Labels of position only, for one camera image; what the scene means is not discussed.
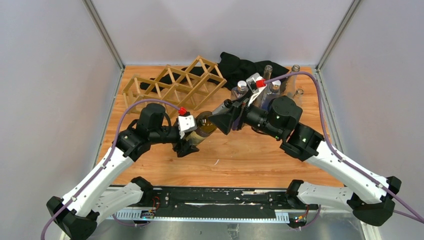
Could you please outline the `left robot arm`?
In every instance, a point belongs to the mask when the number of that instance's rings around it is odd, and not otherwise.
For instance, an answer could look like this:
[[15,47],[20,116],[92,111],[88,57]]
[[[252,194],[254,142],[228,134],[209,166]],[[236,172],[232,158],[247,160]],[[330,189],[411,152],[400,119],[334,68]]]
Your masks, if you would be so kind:
[[187,133],[197,128],[196,120],[184,107],[165,100],[145,100],[147,104],[125,130],[119,120],[112,146],[84,179],[62,197],[52,196],[46,204],[51,215],[42,229],[44,240],[48,227],[55,223],[70,239],[86,240],[98,225],[120,209],[153,201],[153,186],[136,177],[122,190],[102,197],[110,184],[155,144],[173,144],[178,154],[189,144]]

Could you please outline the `black cloth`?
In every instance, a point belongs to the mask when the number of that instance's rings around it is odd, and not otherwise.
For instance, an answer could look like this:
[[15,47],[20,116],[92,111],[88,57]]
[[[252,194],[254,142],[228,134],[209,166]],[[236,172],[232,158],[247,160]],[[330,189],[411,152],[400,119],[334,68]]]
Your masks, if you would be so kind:
[[[223,78],[227,81],[223,87],[228,90],[236,87],[238,81],[246,80],[254,73],[263,74],[267,65],[272,66],[271,78],[285,75],[290,72],[288,68],[270,60],[253,62],[247,59],[240,59],[239,57],[224,51],[220,54],[220,62],[217,65]],[[201,66],[195,66],[190,73],[201,76],[204,73],[204,70]],[[162,77],[160,82],[170,84],[172,83],[172,80],[170,76],[167,75]]]

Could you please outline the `blue square bottle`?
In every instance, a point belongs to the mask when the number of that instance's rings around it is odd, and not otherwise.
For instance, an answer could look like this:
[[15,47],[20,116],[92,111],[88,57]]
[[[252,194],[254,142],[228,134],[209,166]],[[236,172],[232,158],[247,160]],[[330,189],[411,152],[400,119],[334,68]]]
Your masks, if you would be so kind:
[[259,107],[263,110],[269,111],[271,101],[280,96],[281,81],[275,80],[268,83],[263,91],[263,95],[260,99]]
[[240,99],[248,92],[248,85],[246,81],[240,80],[237,85],[231,89],[230,100],[235,101]]

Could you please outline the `wooden lattice wine rack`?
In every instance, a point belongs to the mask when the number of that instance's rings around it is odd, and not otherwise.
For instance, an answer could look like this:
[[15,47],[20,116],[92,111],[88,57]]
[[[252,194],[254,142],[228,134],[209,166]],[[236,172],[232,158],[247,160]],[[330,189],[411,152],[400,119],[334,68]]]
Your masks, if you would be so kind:
[[122,95],[127,108],[155,99],[197,111],[226,83],[218,64],[199,55],[185,69],[166,65],[153,79],[133,75]]

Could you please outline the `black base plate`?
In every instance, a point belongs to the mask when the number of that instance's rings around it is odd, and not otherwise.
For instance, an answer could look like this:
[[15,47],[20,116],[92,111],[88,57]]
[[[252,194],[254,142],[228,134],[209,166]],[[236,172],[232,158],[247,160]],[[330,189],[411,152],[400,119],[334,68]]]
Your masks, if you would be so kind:
[[305,213],[318,205],[290,203],[284,188],[234,188],[161,186],[153,189],[149,202],[132,207],[154,210],[155,218],[188,218],[211,220],[267,220],[276,212]]

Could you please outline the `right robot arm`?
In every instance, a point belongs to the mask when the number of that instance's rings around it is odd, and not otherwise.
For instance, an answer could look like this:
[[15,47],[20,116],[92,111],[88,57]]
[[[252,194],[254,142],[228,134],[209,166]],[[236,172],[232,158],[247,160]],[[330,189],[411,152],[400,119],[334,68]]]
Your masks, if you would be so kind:
[[401,181],[366,170],[337,151],[322,134],[300,122],[302,112],[287,96],[273,99],[267,110],[241,98],[230,101],[209,120],[224,134],[232,130],[234,123],[251,126],[280,141],[280,148],[290,157],[314,165],[342,182],[341,187],[330,187],[295,179],[285,192],[290,208],[328,206],[351,212],[366,224],[382,226],[395,211],[393,197],[399,192]]

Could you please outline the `aluminium frame rail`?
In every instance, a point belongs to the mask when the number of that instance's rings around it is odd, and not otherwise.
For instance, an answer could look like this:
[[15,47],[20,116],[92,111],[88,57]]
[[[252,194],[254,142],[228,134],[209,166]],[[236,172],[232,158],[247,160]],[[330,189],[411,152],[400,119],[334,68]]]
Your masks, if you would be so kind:
[[87,190],[73,200],[57,217],[69,225],[96,227],[107,218],[134,221],[206,221],[276,222],[290,227],[305,226],[307,216],[299,211],[316,210],[325,205],[309,187],[302,197],[292,191],[250,191],[248,189],[212,189],[167,187],[134,182],[105,196]]

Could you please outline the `dark green bottle silver foil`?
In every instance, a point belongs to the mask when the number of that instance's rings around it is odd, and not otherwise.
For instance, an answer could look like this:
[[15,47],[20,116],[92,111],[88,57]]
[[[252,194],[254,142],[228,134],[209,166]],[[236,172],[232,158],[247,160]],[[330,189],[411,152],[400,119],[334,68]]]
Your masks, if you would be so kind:
[[197,128],[192,131],[185,140],[190,142],[194,146],[198,146],[206,138],[208,138],[213,132],[216,131],[217,127],[209,120],[212,115],[220,114],[229,109],[232,104],[232,100],[226,99],[221,105],[219,105],[213,111],[203,111],[196,118]]

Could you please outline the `clear bottle with black label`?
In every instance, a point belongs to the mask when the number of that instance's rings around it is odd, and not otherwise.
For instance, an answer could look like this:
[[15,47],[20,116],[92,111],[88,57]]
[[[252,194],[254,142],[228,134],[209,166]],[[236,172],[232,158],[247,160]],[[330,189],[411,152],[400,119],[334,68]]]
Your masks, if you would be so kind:
[[[294,64],[291,67],[291,73],[299,72],[301,67],[297,64]],[[296,79],[297,75],[291,75],[287,77],[285,81],[285,89],[283,91],[284,96],[288,96],[289,98],[293,99],[294,95],[296,93]]]

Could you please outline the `clear bottle with white label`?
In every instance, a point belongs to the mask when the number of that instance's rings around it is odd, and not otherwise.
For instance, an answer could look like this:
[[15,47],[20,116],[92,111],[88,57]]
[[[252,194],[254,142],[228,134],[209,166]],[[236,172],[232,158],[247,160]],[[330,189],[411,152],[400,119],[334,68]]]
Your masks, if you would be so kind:
[[265,87],[266,86],[266,84],[264,82],[266,80],[269,80],[271,78],[272,71],[273,71],[273,67],[271,65],[266,65],[264,67],[263,75],[262,75],[263,80],[261,80],[261,86],[262,87]]

